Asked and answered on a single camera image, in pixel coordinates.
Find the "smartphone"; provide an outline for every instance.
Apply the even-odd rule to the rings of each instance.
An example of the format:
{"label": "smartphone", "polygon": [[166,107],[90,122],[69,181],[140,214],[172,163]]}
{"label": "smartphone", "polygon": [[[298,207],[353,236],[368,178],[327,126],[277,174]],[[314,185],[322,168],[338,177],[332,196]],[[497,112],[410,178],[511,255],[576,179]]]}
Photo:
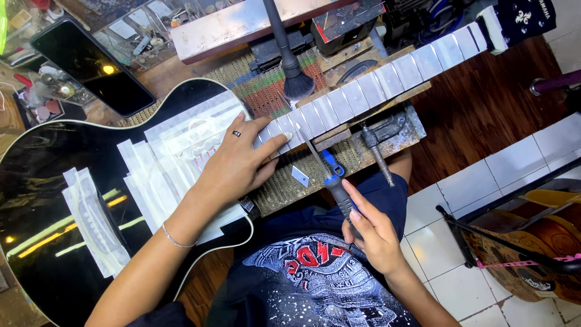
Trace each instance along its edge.
{"label": "smartphone", "polygon": [[72,17],[34,36],[34,49],[123,117],[153,105],[155,97]]}

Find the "white tile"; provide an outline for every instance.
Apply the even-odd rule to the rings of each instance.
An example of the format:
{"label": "white tile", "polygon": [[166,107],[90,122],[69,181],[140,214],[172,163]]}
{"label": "white tile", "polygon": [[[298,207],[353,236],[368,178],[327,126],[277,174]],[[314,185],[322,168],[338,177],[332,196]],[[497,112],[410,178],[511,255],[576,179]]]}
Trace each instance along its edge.
{"label": "white tile", "polygon": [[406,236],[428,280],[466,262],[444,218]]}
{"label": "white tile", "polygon": [[532,135],[485,160],[501,189],[547,165]]}
{"label": "white tile", "polygon": [[469,214],[470,212],[472,212],[476,209],[479,209],[480,207],[484,207],[488,203],[491,203],[494,200],[498,200],[501,197],[503,197],[502,193],[500,193],[500,191],[496,191],[492,194],[489,194],[489,195],[481,198],[480,200],[476,200],[476,201],[470,203],[469,205],[467,205],[464,208],[461,208],[459,210],[454,211],[452,214],[454,215],[454,218],[460,219],[464,215]]}
{"label": "white tile", "polygon": [[424,286],[428,289],[428,292],[430,292],[430,294],[436,299],[437,301],[437,296],[436,293],[434,293],[434,290],[432,289],[432,285],[430,285],[429,282],[425,282]]}
{"label": "white tile", "polygon": [[403,252],[404,258],[406,258],[407,263],[410,265],[411,269],[418,276],[419,280],[422,283],[427,282],[428,279],[426,278],[426,275],[422,271],[422,267],[419,266],[419,262],[415,258],[414,252],[411,250],[411,247],[407,243],[407,240],[405,237],[401,240],[400,247],[401,247],[401,251]]}
{"label": "white tile", "polygon": [[549,42],[561,73],[567,74],[581,69],[581,29]]}
{"label": "white tile", "polygon": [[544,34],[545,40],[551,42],[575,30],[581,29],[581,2],[579,0],[553,1],[557,16],[557,28]]}
{"label": "white tile", "polygon": [[568,172],[564,173],[563,175],[557,176],[557,178],[568,178],[568,179],[577,179],[581,180],[581,166],[575,167]]}
{"label": "white tile", "polygon": [[546,175],[550,172],[551,172],[551,170],[548,168],[548,166],[544,166],[541,169],[539,169],[535,172],[532,172],[532,173],[526,175],[525,177],[517,180],[516,182],[514,182],[508,186],[503,187],[502,189],[500,189],[500,191],[505,196],[510,192],[516,191],[516,190],[520,189],[521,187],[523,187],[531,182],[534,182],[535,180],[543,177],[544,175]]}
{"label": "white tile", "polygon": [[404,235],[415,232],[440,219],[442,215],[436,210],[437,205],[443,206],[447,212],[450,212],[450,208],[448,208],[437,184],[430,185],[407,198]]}
{"label": "white tile", "polygon": [[525,302],[513,296],[500,309],[510,327],[556,327],[563,324],[552,298]]}
{"label": "white tile", "polygon": [[580,126],[581,113],[577,112],[533,134],[548,164],[581,148]]}
{"label": "white tile", "polygon": [[571,161],[577,159],[578,157],[581,157],[581,149],[577,149],[573,152],[569,152],[568,154],[564,155],[563,157],[560,157],[559,159],[553,161],[552,163],[550,163],[548,165],[548,168],[551,171],[557,170],[560,167],[563,167],[564,165],[570,163]]}
{"label": "white tile", "polygon": [[437,183],[450,209],[456,211],[500,188],[485,160],[466,167]]}
{"label": "white tile", "polygon": [[458,268],[430,280],[440,304],[456,320],[490,307],[496,300],[478,268]]}
{"label": "white tile", "polygon": [[462,327],[508,327],[497,304],[460,322]]}
{"label": "white tile", "polygon": [[567,302],[561,300],[560,298],[555,298],[555,304],[557,305],[557,310],[563,316],[565,321],[570,321],[573,318],[581,316],[581,305]]}
{"label": "white tile", "polygon": [[565,324],[565,327],[581,327],[581,317],[577,317]]}
{"label": "white tile", "polygon": [[482,274],[484,275],[484,278],[486,279],[486,282],[488,283],[488,286],[490,286],[490,290],[492,291],[492,294],[494,295],[494,298],[496,299],[496,301],[502,301],[505,298],[509,297],[512,295],[512,293],[510,293],[509,291],[507,291],[507,289],[505,289],[488,271],[488,269],[482,269]]}

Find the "black brush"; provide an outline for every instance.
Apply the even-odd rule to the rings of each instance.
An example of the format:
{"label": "black brush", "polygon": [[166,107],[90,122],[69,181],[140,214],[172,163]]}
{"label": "black brush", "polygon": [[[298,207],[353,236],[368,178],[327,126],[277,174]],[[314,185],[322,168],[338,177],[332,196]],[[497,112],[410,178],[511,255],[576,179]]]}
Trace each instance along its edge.
{"label": "black brush", "polygon": [[315,90],[315,81],[305,75],[300,68],[298,58],[292,53],[289,45],[289,38],[286,36],[285,28],[278,14],[278,9],[274,0],[263,0],[268,20],[272,27],[272,33],[281,50],[281,66],[285,73],[285,96],[289,100],[298,101],[309,96]]}

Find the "purple pole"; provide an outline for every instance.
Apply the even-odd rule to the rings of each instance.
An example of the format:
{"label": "purple pole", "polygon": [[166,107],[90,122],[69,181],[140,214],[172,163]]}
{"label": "purple pole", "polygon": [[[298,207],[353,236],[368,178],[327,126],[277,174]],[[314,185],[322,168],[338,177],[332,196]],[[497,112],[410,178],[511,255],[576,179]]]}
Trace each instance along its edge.
{"label": "purple pole", "polygon": [[581,69],[576,70],[574,72],[564,74],[560,77],[557,77],[556,79],[549,79],[549,80],[536,79],[530,85],[530,91],[534,95],[539,96],[543,93],[555,90],[557,88],[560,88],[560,87],[563,87],[566,85],[576,84],[579,82],[581,82]]}

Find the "guitar headstock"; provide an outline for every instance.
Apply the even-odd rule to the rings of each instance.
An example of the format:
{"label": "guitar headstock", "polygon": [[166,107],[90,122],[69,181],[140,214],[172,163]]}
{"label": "guitar headstock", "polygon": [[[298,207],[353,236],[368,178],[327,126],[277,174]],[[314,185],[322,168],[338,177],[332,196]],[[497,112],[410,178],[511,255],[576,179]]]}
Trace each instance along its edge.
{"label": "guitar headstock", "polygon": [[478,14],[489,51],[499,54],[524,39],[556,28],[551,0],[501,0]]}

